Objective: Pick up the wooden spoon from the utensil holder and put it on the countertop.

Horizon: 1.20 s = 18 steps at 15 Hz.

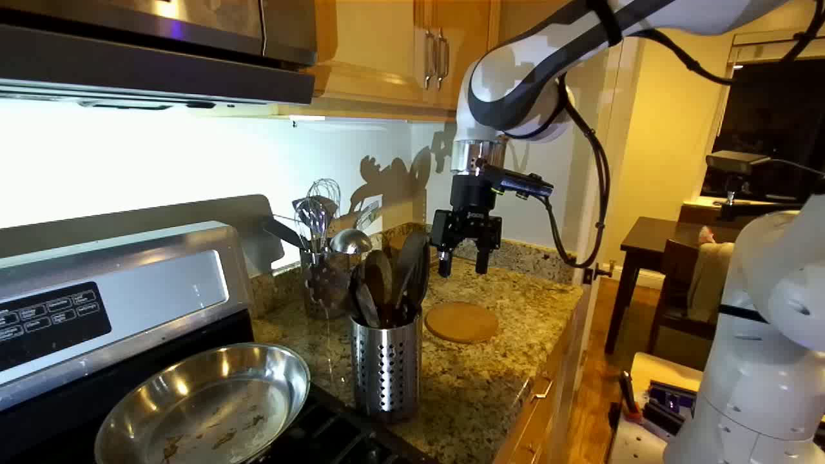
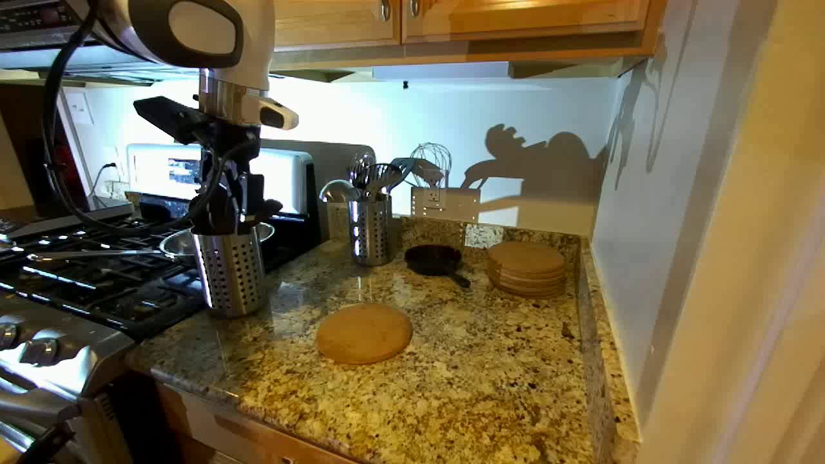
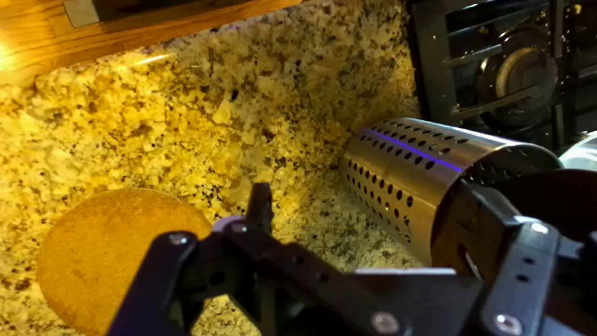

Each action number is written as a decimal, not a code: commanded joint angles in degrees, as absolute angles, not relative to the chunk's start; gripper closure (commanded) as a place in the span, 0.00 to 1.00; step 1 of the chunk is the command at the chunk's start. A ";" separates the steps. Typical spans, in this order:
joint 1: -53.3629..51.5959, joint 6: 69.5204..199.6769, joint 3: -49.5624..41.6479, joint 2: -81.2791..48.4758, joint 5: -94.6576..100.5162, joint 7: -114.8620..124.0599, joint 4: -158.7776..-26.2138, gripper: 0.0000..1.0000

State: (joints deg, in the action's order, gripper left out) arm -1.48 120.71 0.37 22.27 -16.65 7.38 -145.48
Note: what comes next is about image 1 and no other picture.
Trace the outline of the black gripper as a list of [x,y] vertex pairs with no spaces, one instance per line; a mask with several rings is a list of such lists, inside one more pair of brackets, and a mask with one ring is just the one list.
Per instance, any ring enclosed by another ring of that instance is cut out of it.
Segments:
[[501,245],[502,220],[493,214],[506,191],[550,200],[552,187],[541,175],[506,171],[502,140],[474,140],[454,144],[452,201],[433,218],[430,244],[438,249],[438,276],[448,280],[454,251],[463,240],[476,244],[474,272],[488,273],[491,255]]

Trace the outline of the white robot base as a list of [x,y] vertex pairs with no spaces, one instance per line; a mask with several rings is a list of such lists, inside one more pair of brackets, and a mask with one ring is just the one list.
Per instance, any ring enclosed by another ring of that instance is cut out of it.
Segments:
[[825,464],[825,197],[744,226],[690,419],[665,464]]

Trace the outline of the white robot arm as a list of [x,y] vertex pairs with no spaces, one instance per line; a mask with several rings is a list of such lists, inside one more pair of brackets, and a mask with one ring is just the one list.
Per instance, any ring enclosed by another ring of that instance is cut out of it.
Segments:
[[[552,231],[558,255],[569,268],[598,259],[609,209],[609,162],[596,131],[572,106],[564,75],[587,57],[628,37],[662,41],[662,30],[720,37],[775,10],[787,0],[569,0],[527,34],[483,54],[461,77],[456,101],[456,140],[452,151],[452,208],[433,214],[430,245],[438,273],[452,273],[454,251],[472,240],[474,272],[485,273],[501,249],[502,220],[493,218],[496,197],[512,191],[537,200]],[[564,251],[550,204],[552,187],[540,175],[502,168],[511,140],[550,140],[576,125],[596,155],[598,220],[596,244],[585,259]]]

